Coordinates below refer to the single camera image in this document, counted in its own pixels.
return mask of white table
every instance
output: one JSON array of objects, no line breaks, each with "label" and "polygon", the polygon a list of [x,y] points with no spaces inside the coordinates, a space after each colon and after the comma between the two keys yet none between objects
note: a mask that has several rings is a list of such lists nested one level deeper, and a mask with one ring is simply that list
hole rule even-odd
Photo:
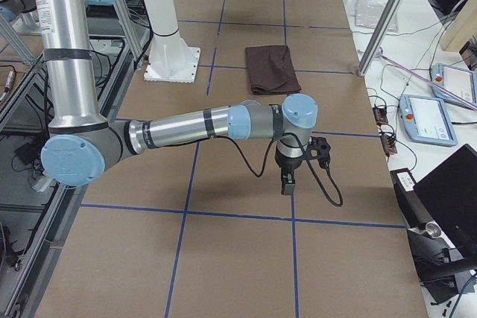
[{"label": "white table", "polygon": [[[374,0],[379,2],[386,2],[387,0]],[[364,51],[370,40],[370,34],[359,34],[356,31],[371,33],[372,30],[355,26],[354,5],[356,0],[344,0],[345,7],[347,9],[348,20],[350,27],[353,31],[353,39],[357,51]],[[397,14],[398,32],[396,34],[413,33],[416,30],[427,28],[433,24],[439,22],[439,18],[435,15],[431,6],[427,0],[404,0],[401,8]],[[436,49],[439,35],[437,34],[443,30],[442,25],[436,24],[427,30],[419,31],[412,35],[402,36],[390,36],[385,37],[382,43],[384,55],[392,60],[404,65],[408,69],[428,69],[431,65],[433,53]],[[446,63],[453,64],[462,60],[459,53],[444,52],[437,48],[435,59],[433,63]],[[365,76],[366,84],[369,95],[377,95],[384,98],[388,105],[397,105],[397,100],[390,95],[384,93],[380,88],[382,70],[387,63],[384,60],[375,60],[370,67],[368,73]],[[465,67],[464,62],[459,62],[456,66]],[[427,70],[417,71],[424,77],[429,78],[429,72]],[[396,97],[400,97],[405,84],[409,79],[409,75],[405,72],[396,69],[392,66],[386,67],[384,72],[383,88]],[[405,94],[412,95],[425,95],[434,97],[431,87],[422,83],[416,78],[412,78],[409,81],[409,85],[405,88]],[[372,104],[374,104],[375,98],[370,98]],[[477,121],[477,113],[462,109],[458,106],[447,105],[449,115],[452,121],[457,122],[469,122]],[[443,160],[448,158],[463,144],[470,144],[472,147],[477,148],[477,125],[468,126],[454,126],[456,136],[459,144],[455,147],[441,147],[437,145],[418,144],[409,140],[407,133],[405,133],[400,118],[396,121],[395,106],[388,108],[388,119],[390,124],[397,130],[397,138],[406,145],[408,145],[417,155],[417,165],[412,171],[416,181],[421,180],[427,173],[432,171]],[[393,155],[389,159],[389,170],[399,168],[411,168],[414,165],[414,156],[411,152],[403,147],[401,144],[397,144],[398,154]],[[429,303],[432,301],[427,290],[423,290],[426,298],[426,305],[428,308],[429,316],[431,318],[441,317],[443,308],[431,306]],[[477,294],[466,294],[459,303],[459,308],[455,312],[454,318],[475,317],[477,312]]]}]

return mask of white label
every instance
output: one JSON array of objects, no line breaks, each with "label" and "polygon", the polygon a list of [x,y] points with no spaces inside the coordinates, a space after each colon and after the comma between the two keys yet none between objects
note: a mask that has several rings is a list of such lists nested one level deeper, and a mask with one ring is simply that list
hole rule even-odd
[{"label": "white label", "polygon": [[467,71],[444,67],[444,87],[454,95],[473,102],[472,78]]},{"label": "white label", "polygon": [[411,106],[419,136],[449,140],[439,102],[425,98],[411,98]]},{"label": "white label", "polygon": [[407,171],[405,173],[398,173],[397,179],[399,179],[399,181],[401,182],[401,185],[403,186],[404,190],[414,190],[414,182],[412,181],[412,178]]},{"label": "white label", "polygon": [[54,33],[53,19],[51,18],[51,8],[48,0],[38,0],[37,10],[42,34]]}]

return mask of brown towel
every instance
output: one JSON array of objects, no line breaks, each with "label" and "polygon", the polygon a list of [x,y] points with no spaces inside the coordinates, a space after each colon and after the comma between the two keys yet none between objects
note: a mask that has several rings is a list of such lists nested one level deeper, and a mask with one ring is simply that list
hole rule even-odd
[{"label": "brown towel", "polygon": [[301,91],[288,46],[246,48],[245,57],[253,94],[288,95]]}]

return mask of white pillar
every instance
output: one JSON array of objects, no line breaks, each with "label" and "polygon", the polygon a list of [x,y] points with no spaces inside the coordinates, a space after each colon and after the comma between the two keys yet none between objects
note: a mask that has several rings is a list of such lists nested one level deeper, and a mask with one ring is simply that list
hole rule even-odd
[{"label": "white pillar", "polygon": [[194,82],[200,49],[190,48],[180,37],[173,0],[144,0],[154,32],[149,65],[144,78]]}]

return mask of table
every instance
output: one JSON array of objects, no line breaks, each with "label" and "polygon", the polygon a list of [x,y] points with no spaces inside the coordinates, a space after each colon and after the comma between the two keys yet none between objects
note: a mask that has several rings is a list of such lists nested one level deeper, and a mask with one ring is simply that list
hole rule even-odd
[{"label": "table", "polygon": [[[347,9],[350,27],[353,31],[353,39],[356,49],[358,51],[364,50],[370,40],[370,35],[360,34],[358,31],[370,33],[372,30],[355,26],[353,8],[356,0],[344,0],[344,3]],[[429,78],[429,72],[427,69],[431,65],[432,56],[434,50],[436,49],[440,32],[443,30],[443,26],[436,17],[435,12],[432,10],[427,0],[404,0],[397,13],[397,23],[398,34],[414,33],[419,29],[424,29],[427,27],[429,27],[429,29],[416,32],[412,35],[393,36],[391,33],[389,33],[382,43],[385,56],[397,61],[409,69],[422,68],[424,70],[418,70],[417,72],[422,76]],[[444,52],[440,49],[440,47],[437,48],[433,63],[456,63],[456,66],[465,68],[465,64],[462,61],[459,53]],[[381,85],[382,70],[386,64],[387,63],[384,60],[375,60],[373,62],[365,77],[368,87],[368,94],[377,94],[383,97],[387,101],[388,105],[396,105],[397,100],[379,88]],[[405,94],[434,97],[430,86],[420,82],[417,79],[411,79],[409,85],[406,87],[405,84],[409,79],[409,75],[391,66],[386,68],[383,78],[384,80],[382,87],[387,92],[390,92],[392,95],[397,97],[400,97],[404,88]],[[370,98],[370,100],[371,103],[374,104],[375,98]],[[449,110],[450,117],[453,121],[477,121],[477,114],[473,113],[472,111],[453,105],[447,105],[446,107]],[[475,125],[454,126],[454,130],[459,141],[459,145],[456,147],[439,147],[435,145],[414,143],[409,140],[407,134],[402,128],[401,123],[396,121],[396,111],[396,107],[390,107],[388,109],[388,118],[390,120],[390,124],[397,129],[397,138],[404,144],[408,145],[417,154],[417,165],[412,171],[416,181],[421,180],[425,175],[427,175],[427,173],[432,171],[443,160],[448,158],[452,153],[460,148],[461,145],[468,143],[472,147],[477,148]],[[412,156],[411,152],[401,144],[397,145],[397,149],[398,154],[391,156],[389,159],[389,170],[391,171],[400,168],[412,168],[414,165],[414,157]],[[440,317],[443,309],[431,306],[429,304],[430,298],[428,293],[426,298],[428,298],[427,308],[429,314],[431,314],[431,317]],[[475,294],[467,294],[464,296],[462,303],[460,304],[462,304],[462,306],[459,308],[459,311],[455,317],[466,317],[466,314],[471,314],[472,312],[475,313],[477,310],[477,296]]]},{"label": "table", "polygon": [[[250,94],[244,48],[286,44],[345,205],[304,165],[281,196],[272,158],[255,179],[219,139],[133,157],[88,188],[36,317],[426,317],[341,0],[174,1],[196,81],[138,72],[119,120],[282,103]],[[253,167],[267,142],[240,143]]]}]

